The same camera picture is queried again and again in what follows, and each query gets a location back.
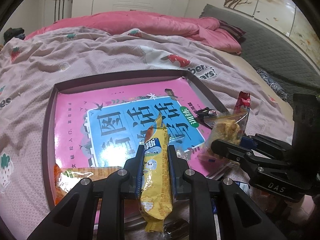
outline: bed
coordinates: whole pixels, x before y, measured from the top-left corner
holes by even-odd
[[[320,93],[320,71],[316,70],[291,44],[261,24],[210,4],[201,17],[215,17],[241,28],[246,34],[241,39],[241,57],[254,69],[265,70],[288,93],[293,106],[294,93]]]
[[[228,53],[240,52],[241,47],[230,34],[218,30],[216,19],[142,13],[139,17],[148,20],[139,26],[137,13],[132,12],[132,20],[127,20],[125,27],[115,25],[116,31],[105,22],[115,18],[101,14],[100,21],[92,16],[73,19],[68,26],[62,20],[32,33],[25,41],[14,38],[1,50],[1,99],[5,103],[0,115],[0,142],[14,168],[8,176],[10,183],[1,188],[0,215],[18,240],[26,239],[49,212],[40,149],[44,114],[55,83],[99,73],[186,69],[200,78],[228,110],[233,109],[239,91],[251,93],[247,134],[290,141],[292,108],[248,62]],[[127,14],[117,17],[127,18]],[[156,28],[160,33],[152,28],[155,20],[162,26]]]

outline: pillow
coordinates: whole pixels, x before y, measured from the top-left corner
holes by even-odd
[[[238,27],[235,27],[233,25],[228,24],[225,21],[219,20],[220,23],[220,29],[223,29],[225,31],[227,31],[228,33],[230,33],[236,40],[239,40],[243,35],[245,35],[245,31],[241,30]]]
[[[243,18],[243,16],[236,15],[235,13],[230,12],[228,10],[217,8],[215,6],[207,4],[204,7],[203,12],[199,18],[203,18],[203,17],[214,17],[216,19],[223,19],[223,20],[219,20],[220,22],[219,28],[230,33],[236,40],[239,40],[246,33],[242,29],[235,27],[234,25],[230,25],[226,22],[228,21],[228,22],[234,23],[235,21],[238,22],[237,17]]]

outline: food in plastic bag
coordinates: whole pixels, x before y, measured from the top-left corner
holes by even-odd
[[[236,145],[240,144],[248,120],[248,112],[241,110],[235,114],[221,113],[213,123],[212,131],[205,145],[210,148],[214,140],[221,139]]]
[[[251,107],[251,99],[250,99],[250,93],[245,93],[245,92],[240,92],[239,96],[238,96],[238,100],[236,102],[236,105],[233,109],[233,113],[237,113],[239,111],[246,111],[246,112],[250,112],[250,107]],[[214,126],[214,121],[220,116],[220,112],[217,112],[215,114],[207,114],[203,117],[203,121],[206,125],[208,125],[209,127],[213,128]]]
[[[164,219],[172,211],[168,142],[168,131],[159,114],[144,143],[140,211],[147,222],[146,232],[163,232]]]

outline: candy wrapper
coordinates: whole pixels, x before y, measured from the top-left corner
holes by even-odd
[[[172,211],[168,142],[168,131],[159,114],[144,142],[140,211],[147,222],[146,232],[163,232],[164,219]]]
[[[216,116],[218,113],[220,112],[217,110],[210,109],[208,107],[196,111],[196,115],[200,120],[203,120],[204,117]]]
[[[55,204],[60,200],[83,178],[90,178],[92,181],[104,179],[111,173],[121,169],[121,167],[107,168],[72,168],[61,169],[57,164],[54,166],[54,182],[56,185]]]
[[[238,100],[236,102],[235,108],[233,109],[233,112],[239,111],[241,109],[244,109],[247,112],[249,112],[250,107],[251,107],[250,93],[245,93],[241,91],[239,93]]]

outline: clear plastic bag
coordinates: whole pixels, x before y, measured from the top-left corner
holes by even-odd
[[[211,150],[211,143],[217,139],[227,141],[239,145],[245,127],[248,121],[249,113],[246,110],[240,109],[236,113],[221,113],[218,114],[212,121],[212,131],[209,138],[205,142],[206,155],[198,156],[202,160],[223,159],[223,157],[214,153]]]
[[[247,112],[249,114],[250,112],[250,107],[251,107],[251,99],[250,99],[250,94],[249,93],[245,93],[245,92],[240,92],[239,93],[239,96],[238,96],[238,100],[236,102],[236,105],[233,109],[233,114],[238,114],[238,113],[241,113],[243,111]],[[220,112],[215,112],[214,114],[212,115],[205,115],[203,117],[203,120],[204,120],[204,123],[208,126],[210,126],[211,128],[214,127],[214,124],[215,124],[215,121],[220,119],[220,118],[223,118],[224,115],[229,115],[230,113],[220,113]],[[248,118],[246,119],[246,122],[243,124],[244,126],[244,129],[245,130],[245,127],[247,125],[247,121],[248,121]]]
[[[183,143],[184,139],[185,139],[184,134],[178,135],[177,137],[170,137],[169,136],[168,146],[173,145],[176,152],[177,152],[177,157],[188,161],[187,154],[184,152],[184,150],[182,148],[182,143]],[[144,139],[139,142],[139,145],[144,145]]]

